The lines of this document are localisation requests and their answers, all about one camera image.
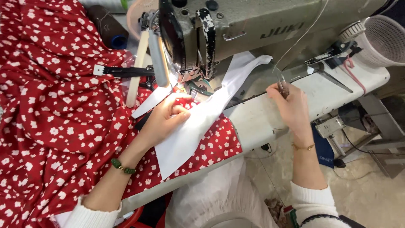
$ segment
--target black knob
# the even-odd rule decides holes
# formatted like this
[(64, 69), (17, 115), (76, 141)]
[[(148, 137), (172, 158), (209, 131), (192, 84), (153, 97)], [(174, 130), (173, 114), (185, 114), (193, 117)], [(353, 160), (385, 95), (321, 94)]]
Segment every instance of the black knob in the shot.
[(206, 1), (205, 6), (211, 11), (216, 11), (220, 7), (218, 3), (214, 0)]
[(173, 6), (183, 8), (187, 5), (187, 0), (172, 0)]

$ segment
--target red floral fabric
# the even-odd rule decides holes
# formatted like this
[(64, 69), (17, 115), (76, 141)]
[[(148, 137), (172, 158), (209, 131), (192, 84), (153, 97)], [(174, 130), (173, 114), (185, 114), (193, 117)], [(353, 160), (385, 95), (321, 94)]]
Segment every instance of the red floral fabric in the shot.
[[(73, 210), (138, 133), (121, 80), (92, 74), (95, 64), (121, 66), (128, 53), (104, 46), (76, 0), (0, 0), (0, 10), (0, 227), (49, 227), (48, 218)], [(137, 105), (150, 93), (139, 88)], [(221, 115), (168, 179), (240, 152)], [(152, 148), (124, 198), (160, 182)]]

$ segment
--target pink string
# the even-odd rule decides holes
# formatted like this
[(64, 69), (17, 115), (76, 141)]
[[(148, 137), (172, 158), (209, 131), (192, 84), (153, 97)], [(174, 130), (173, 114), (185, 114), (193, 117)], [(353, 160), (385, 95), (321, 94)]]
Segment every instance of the pink string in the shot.
[(347, 59), (343, 62), (343, 65), (345, 66), (345, 69), (349, 73), (350, 77), (363, 89), (363, 91), (364, 91), (363, 95), (365, 95), (367, 92), (366, 87), (359, 81), (359, 79), (356, 78), (356, 76), (350, 70), (350, 69), (354, 68), (352, 58), (347, 56)]

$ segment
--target white sweater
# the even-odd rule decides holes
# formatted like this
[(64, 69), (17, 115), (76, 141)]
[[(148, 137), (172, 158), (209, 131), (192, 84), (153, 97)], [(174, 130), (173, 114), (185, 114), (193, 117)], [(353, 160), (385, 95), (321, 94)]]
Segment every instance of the white sweater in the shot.
[[(336, 212), (330, 187), (313, 190), (300, 187), (291, 182), (293, 207), (296, 209), (297, 222), (303, 228), (334, 227), (350, 228), (341, 221)], [(81, 205), (82, 197), (62, 228), (112, 228), (121, 205), (113, 212), (92, 211)]]

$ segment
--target gold bracelet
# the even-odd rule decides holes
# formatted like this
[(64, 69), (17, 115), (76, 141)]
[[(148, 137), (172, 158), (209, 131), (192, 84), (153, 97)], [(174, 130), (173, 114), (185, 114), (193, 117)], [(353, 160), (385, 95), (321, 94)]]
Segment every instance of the gold bracelet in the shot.
[(300, 148), (300, 147), (298, 147), (297, 145), (295, 145), (294, 143), (292, 143), (291, 145), (294, 147), (295, 150), (305, 150), (305, 149), (306, 149), (306, 150), (310, 151), (312, 148), (315, 147), (315, 144), (312, 144), (312, 145), (310, 145), (310, 146), (307, 147), (307, 148)]

